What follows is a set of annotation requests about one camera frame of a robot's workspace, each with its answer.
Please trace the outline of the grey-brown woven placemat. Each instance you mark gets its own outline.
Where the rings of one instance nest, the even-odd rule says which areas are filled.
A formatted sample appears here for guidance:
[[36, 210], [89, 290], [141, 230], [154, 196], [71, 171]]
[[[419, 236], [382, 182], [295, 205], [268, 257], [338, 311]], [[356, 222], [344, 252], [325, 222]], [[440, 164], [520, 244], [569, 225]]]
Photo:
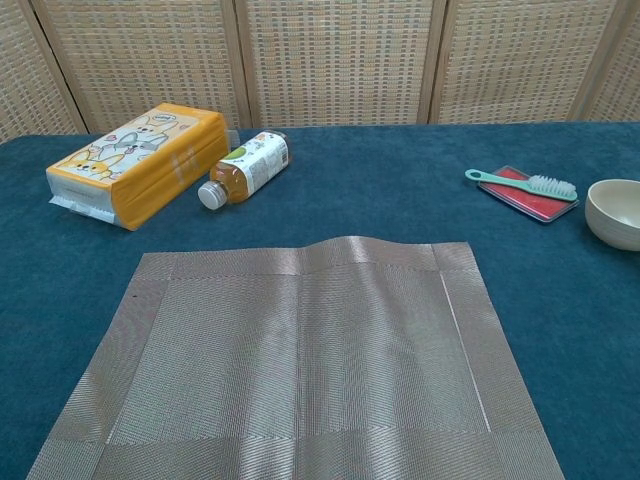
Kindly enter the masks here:
[[27, 480], [564, 480], [471, 247], [147, 253]]

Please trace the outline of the cream white bowl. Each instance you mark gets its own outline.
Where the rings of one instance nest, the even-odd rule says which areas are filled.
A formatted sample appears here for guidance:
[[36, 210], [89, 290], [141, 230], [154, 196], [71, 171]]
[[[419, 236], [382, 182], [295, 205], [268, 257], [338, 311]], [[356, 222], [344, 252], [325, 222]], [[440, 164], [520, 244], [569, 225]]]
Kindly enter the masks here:
[[590, 231], [607, 245], [640, 252], [640, 181], [606, 179], [592, 184], [585, 203]]

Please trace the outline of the plastic tea bottle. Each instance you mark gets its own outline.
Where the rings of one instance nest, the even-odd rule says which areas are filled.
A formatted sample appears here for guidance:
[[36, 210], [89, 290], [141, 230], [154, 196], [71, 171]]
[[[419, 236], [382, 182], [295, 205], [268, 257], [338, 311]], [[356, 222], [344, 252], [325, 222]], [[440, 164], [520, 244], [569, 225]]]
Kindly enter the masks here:
[[292, 160], [289, 138], [264, 130], [219, 160], [198, 189], [200, 202], [210, 210], [246, 201]]

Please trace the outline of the woven wooden folding screen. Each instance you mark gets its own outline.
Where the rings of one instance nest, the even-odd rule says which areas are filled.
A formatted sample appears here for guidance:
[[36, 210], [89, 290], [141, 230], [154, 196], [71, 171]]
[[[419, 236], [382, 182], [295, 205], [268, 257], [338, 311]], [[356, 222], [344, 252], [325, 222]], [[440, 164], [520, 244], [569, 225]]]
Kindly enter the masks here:
[[236, 128], [640, 121], [640, 0], [0, 0], [0, 142], [163, 102]]

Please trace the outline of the yellow corgi print tissue pack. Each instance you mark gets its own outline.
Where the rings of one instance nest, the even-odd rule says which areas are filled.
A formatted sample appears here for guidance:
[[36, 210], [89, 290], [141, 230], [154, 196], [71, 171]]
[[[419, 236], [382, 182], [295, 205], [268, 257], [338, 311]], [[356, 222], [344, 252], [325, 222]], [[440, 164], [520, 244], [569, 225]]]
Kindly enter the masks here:
[[134, 231], [238, 145], [221, 113], [161, 103], [49, 166], [50, 202]]

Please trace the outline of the flat red plastic case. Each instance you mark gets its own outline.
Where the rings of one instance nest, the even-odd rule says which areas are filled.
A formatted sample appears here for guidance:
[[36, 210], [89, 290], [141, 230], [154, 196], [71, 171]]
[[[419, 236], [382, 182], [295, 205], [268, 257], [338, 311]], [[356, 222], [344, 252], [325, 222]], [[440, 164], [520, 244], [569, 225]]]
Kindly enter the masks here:
[[[500, 169], [489, 174], [518, 180], [526, 180], [531, 177], [530, 175], [525, 174], [508, 165], [503, 166]], [[567, 202], [533, 195], [508, 186], [495, 185], [478, 181], [474, 182], [481, 190], [489, 193], [490, 195], [515, 208], [521, 213], [529, 215], [530, 217], [542, 223], [550, 223], [556, 220], [579, 204], [578, 198], [576, 201]]]

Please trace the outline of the teal handled white brush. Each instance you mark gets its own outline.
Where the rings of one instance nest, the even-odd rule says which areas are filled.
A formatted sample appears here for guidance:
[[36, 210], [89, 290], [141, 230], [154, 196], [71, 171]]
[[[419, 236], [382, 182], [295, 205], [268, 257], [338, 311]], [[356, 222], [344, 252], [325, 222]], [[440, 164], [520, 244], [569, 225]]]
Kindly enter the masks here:
[[468, 169], [465, 171], [465, 177], [469, 180], [508, 186], [556, 200], [573, 202], [578, 198], [576, 187], [573, 184], [547, 176], [534, 175], [526, 180], [518, 180], [489, 174], [477, 169]]

